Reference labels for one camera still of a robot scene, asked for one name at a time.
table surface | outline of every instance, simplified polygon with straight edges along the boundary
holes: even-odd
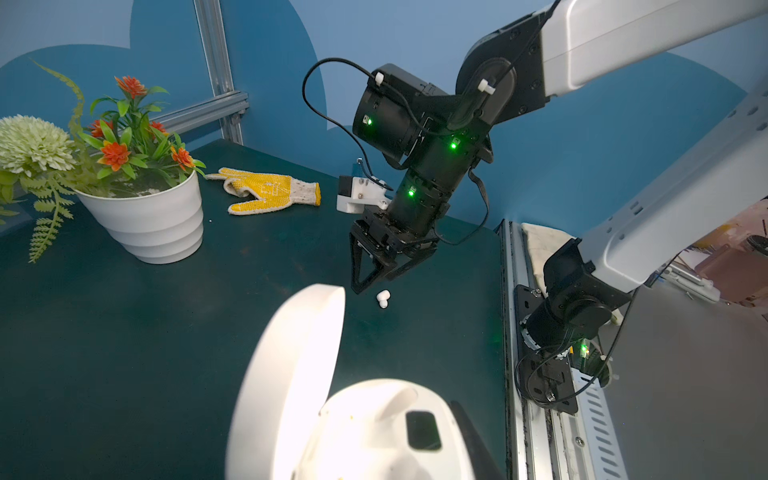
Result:
[[[31,226],[0,237],[0,478],[221,478],[233,407],[261,333],[305,286],[346,288],[331,394],[373,378],[424,385],[467,410],[505,461],[501,252],[483,229],[394,282],[355,295],[337,179],[240,145],[194,152],[227,166],[319,182],[320,207],[250,217],[200,182],[204,241],[148,265],[86,209],[37,264]],[[441,220],[458,237],[469,225]],[[387,288],[389,308],[375,295]]]

yellow work glove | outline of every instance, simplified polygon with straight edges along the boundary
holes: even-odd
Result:
[[[227,211],[233,215],[265,214],[293,204],[320,205],[320,185],[308,184],[288,175],[255,174],[225,167],[220,168],[218,174],[205,177],[208,180],[224,180],[224,190],[236,197],[253,195],[256,198],[230,205]]]

black cable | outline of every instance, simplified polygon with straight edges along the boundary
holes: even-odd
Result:
[[[529,388],[529,386],[530,386],[530,384],[531,384],[531,379],[533,378],[533,375],[534,375],[536,372],[538,372],[538,371],[539,371],[539,369],[541,369],[541,367],[543,367],[543,366],[544,366],[544,365],[545,365],[547,362],[549,362],[550,360],[552,360],[552,359],[553,359],[553,358],[555,358],[556,356],[560,355],[560,354],[563,352],[563,350],[565,350],[565,347],[567,347],[567,346],[568,346],[568,344],[571,342],[571,335],[573,335],[573,332],[574,332],[573,328],[572,328],[572,327],[568,327],[568,329],[565,331],[565,335],[563,336],[563,341],[562,341],[562,343],[560,344],[560,346],[558,346],[558,348],[557,348],[557,349],[555,349],[555,350],[554,350],[554,352],[553,352],[553,353],[552,353],[550,356],[548,356],[547,358],[543,359],[543,360],[542,360],[542,361],[541,361],[541,362],[540,362],[540,363],[539,363],[539,364],[536,366],[536,368],[534,368],[534,369],[531,371],[531,373],[529,373],[529,374],[528,374],[528,378],[527,378],[527,379],[525,379],[525,391],[526,391],[526,392],[528,392],[528,393],[530,394],[530,391],[531,391],[531,389]]]
[[[385,81],[382,82],[382,85],[384,85],[387,88],[389,88],[389,90],[395,92],[395,94],[398,96],[398,98],[402,102],[403,106],[406,108],[406,111],[408,112],[408,115],[410,116],[411,120],[414,121],[414,123],[416,123],[419,126],[419,129],[422,132],[424,132],[427,135],[432,135],[434,137],[443,137],[443,136],[446,136],[448,134],[448,133],[438,133],[438,132],[435,132],[435,131],[427,130],[427,127],[425,125],[422,125],[422,122],[418,118],[416,118],[416,116],[413,114],[413,110],[411,110],[411,105],[406,100],[406,96],[403,95],[402,93],[400,93],[396,88],[394,88],[392,85],[386,83]]]
[[[614,348],[616,347],[616,343],[619,340],[619,336],[621,336],[621,330],[624,328],[624,324],[627,322],[627,318],[629,318],[629,312],[632,310],[632,306],[634,305],[634,301],[637,298],[637,292],[640,291],[640,287],[635,289],[634,293],[632,293],[632,300],[629,302],[629,307],[627,307],[627,314],[624,315],[624,321],[621,322],[621,325],[619,325],[619,330],[616,332],[616,337],[614,338],[613,343],[611,344],[611,348],[608,349],[608,353],[605,355],[605,360],[603,360],[603,365],[600,367],[600,369],[594,374],[594,376],[586,383],[583,387],[581,387],[577,392],[572,393],[568,396],[565,396],[561,399],[556,399],[553,402],[550,402],[548,400],[539,400],[539,399],[533,399],[534,402],[539,404],[540,406],[552,406],[555,403],[564,402],[565,400],[575,399],[577,396],[582,394],[586,389],[589,388],[590,385],[594,383],[595,380],[598,379],[600,374],[605,369],[605,366],[608,364],[608,360],[611,359],[611,355],[614,353]]]
[[[491,214],[491,203],[488,201],[488,192],[485,191],[485,185],[482,183],[482,180],[480,180],[480,177],[478,177],[477,175],[475,175],[472,172],[473,170],[474,170],[474,168],[471,168],[467,172],[467,175],[469,176],[469,180],[472,180],[473,182],[475,182],[475,185],[478,186],[478,190],[480,190],[480,195],[482,196],[482,201],[485,202],[485,217],[482,219],[482,222],[472,232],[470,232],[469,235],[467,235],[466,237],[462,238],[458,242],[452,242],[451,240],[446,240],[445,237],[443,237],[443,235],[438,233],[438,231],[437,231],[437,224],[436,224],[435,225],[435,229],[434,229],[435,230],[435,235],[441,241],[446,242],[448,245],[456,246],[456,245],[461,245],[462,243],[464,243],[466,240],[469,239],[469,237],[471,237],[475,233],[479,232],[480,229],[483,228],[483,226],[485,225],[485,222],[488,221],[488,215]]]
[[[526,389],[523,389],[523,388],[522,388],[522,386],[520,385],[520,375],[519,375],[519,372],[520,372],[520,365],[522,365],[522,363],[523,363],[525,360],[527,360],[527,359],[531,358],[533,355],[536,355],[537,353],[539,353],[539,352],[542,352],[542,351],[544,351],[544,350],[555,349],[557,352],[561,352],[561,351],[563,350],[563,349],[562,349],[562,345],[563,345],[563,343],[565,343],[565,342],[567,341],[567,339],[568,339],[568,337],[569,337],[570,335],[571,335],[571,333],[569,333],[568,335],[564,336],[564,338],[563,338],[563,342],[562,342],[562,343],[560,343],[560,345],[549,345],[549,346],[542,346],[542,347],[539,347],[539,348],[537,348],[536,350],[532,350],[531,352],[528,352],[526,355],[524,355],[522,358],[520,358],[520,359],[518,360],[518,362],[517,362],[517,365],[515,365],[515,369],[512,371],[512,375],[513,375],[513,377],[514,377],[514,379],[515,379],[515,387],[517,388],[518,392],[520,392],[520,394],[521,394],[521,395],[523,395],[523,396],[524,396],[526,399],[529,399],[529,400],[531,400],[532,402],[535,402],[535,401],[536,401],[536,399],[534,399],[532,396],[530,396],[530,395],[528,394],[528,390],[527,390],[527,388],[528,388],[528,387],[526,386]]]
[[[531,34],[531,37],[528,39],[528,42],[526,42],[525,47],[523,47],[522,50],[520,50],[520,53],[518,53],[518,56],[515,57],[515,60],[512,60],[509,62],[509,66],[507,67],[506,71],[498,78],[498,82],[496,82],[497,86],[498,83],[504,79],[504,77],[507,76],[507,73],[509,73],[514,67],[515,64],[520,60],[520,57],[523,56],[523,54],[528,51],[528,49],[533,45],[533,42],[536,40],[536,37],[538,37],[538,34],[541,33],[541,30],[544,28],[544,25],[547,24],[547,21],[552,18],[552,14],[554,14],[554,10],[558,7],[561,0],[554,0],[554,3],[552,3],[552,6],[547,10],[547,13],[544,14],[544,21],[541,22],[541,25],[539,25],[536,30]]]
[[[371,168],[370,162],[368,162],[368,154],[366,154],[366,149],[362,147],[362,145],[357,140],[355,135],[353,135],[351,131],[347,130],[346,127],[344,127],[344,125],[341,125],[339,122],[333,120],[331,117],[328,117],[327,115],[324,115],[324,114],[320,113],[316,108],[314,108],[312,106],[310,101],[306,99],[306,81],[310,79],[310,75],[312,74],[312,72],[314,72],[320,65],[322,65],[324,63],[330,63],[332,61],[338,62],[338,63],[343,63],[343,64],[349,65],[351,67],[357,68],[362,73],[368,75],[369,78],[372,78],[372,79],[375,80],[375,78],[373,77],[371,72],[367,71],[365,68],[361,67],[360,65],[358,65],[357,63],[355,63],[353,61],[349,61],[349,60],[347,60],[345,58],[337,58],[337,57],[324,58],[323,60],[319,60],[317,63],[312,65],[312,67],[308,70],[306,75],[304,75],[304,82],[302,82],[302,84],[301,84],[301,96],[304,99],[304,103],[306,104],[307,107],[310,108],[311,111],[315,112],[320,117],[325,118],[327,121],[331,122],[332,124],[336,125],[337,127],[341,128],[342,130],[344,130],[346,132],[346,134],[349,135],[355,141],[357,146],[360,147],[360,151],[362,151],[362,157],[366,159],[366,165],[368,166],[368,172],[366,172],[366,169],[363,168],[362,169],[362,173],[366,177],[368,177],[368,180],[370,180],[373,183],[379,185],[380,187],[383,187],[383,188],[385,188],[387,190],[392,191],[393,189],[389,185],[387,185],[385,183],[382,183],[382,182],[379,182],[377,179],[375,179],[373,177],[373,169]]]

potted plant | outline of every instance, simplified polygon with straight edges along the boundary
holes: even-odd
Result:
[[[80,88],[64,75],[41,68],[68,85],[78,104],[68,125],[71,138],[39,118],[0,120],[2,201],[15,201],[12,188],[18,182],[38,197],[36,210],[52,213],[37,220],[30,261],[51,245],[62,219],[72,218],[67,209],[72,201],[63,197],[68,194],[77,194],[107,232],[139,260],[171,263],[194,253],[203,241],[197,173],[202,174],[205,165],[190,156],[177,134],[150,120],[149,114],[161,111],[163,102],[144,101],[167,92],[145,88],[136,78],[115,78],[123,98],[96,99],[91,114],[102,102],[114,109],[84,129]]]

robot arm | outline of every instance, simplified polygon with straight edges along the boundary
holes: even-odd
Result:
[[[480,160],[493,161],[488,136],[493,125],[544,107],[552,95],[566,94],[610,71],[765,12],[768,0],[558,0],[473,45],[458,73],[456,95],[448,95],[395,65],[376,69],[359,103],[353,132],[379,149],[391,166],[407,171],[391,203],[386,208],[375,204],[365,207],[362,218],[353,225],[353,290],[360,293],[382,278],[393,280],[436,251],[442,238],[435,232],[435,222],[449,209],[458,184]],[[743,139],[731,137],[729,141]],[[719,153],[723,161],[737,154]],[[698,158],[696,152],[690,155]],[[702,168],[716,174],[713,162],[710,159],[709,167]],[[699,182],[693,177],[688,181]],[[476,183],[483,192],[482,182]],[[677,198],[683,196],[679,185],[659,188],[673,188]],[[660,193],[658,188],[654,192],[650,194]],[[661,215],[661,211],[672,211],[658,202],[648,210],[651,206],[645,196],[637,201],[645,215],[635,220],[649,220],[653,212]],[[347,203],[349,200],[340,197],[340,204]],[[693,203],[679,200],[676,208],[679,211],[680,205]],[[637,205],[631,209],[632,216]],[[345,210],[356,212],[359,208]],[[669,258],[679,251],[668,253],[672,246],[686,241],[687,245],[696,240],[696,232],[711,229],[711,222],[723,215],[716,213],[720,210],[705,215],[700,227],[681,231],[669,247],[660,245],[648,257],[637,254],[642,261],[635,263],[656,268],[664,261],[657,262],[658,258]],[[733,211],[728,206],[724,210]],[[644,280],[642,269],[622,273],[631,263],[626,256],[632,253],[626,252],[632,251],[635,243],[647,244],[647,239],[624,240],[631,234],[628,229],[646,228],[637,222],[633,225],[613,227],[610,232],[611,226],[599,226],[602,233],[590,232],[578,247],[581,255],[588,257],[584,261],[597,269],[594,278],[620,293]],[[623,243],[613,240],[617,235],[624,235]],[[613,242],[610,251],[606,250],[608,242]],[[373,259],[374,270],[361,280],[364,250]],[[403,263],[401,257],[409,260]]]
[[[541,30],[546,95],[766,12],[765,0],[564,0]]]
[[[526,322],[528,334],[540,346],[569,333],[593,338],[660,265],[767,190],[768,77],[629,203],[550,257],[549,297]]]

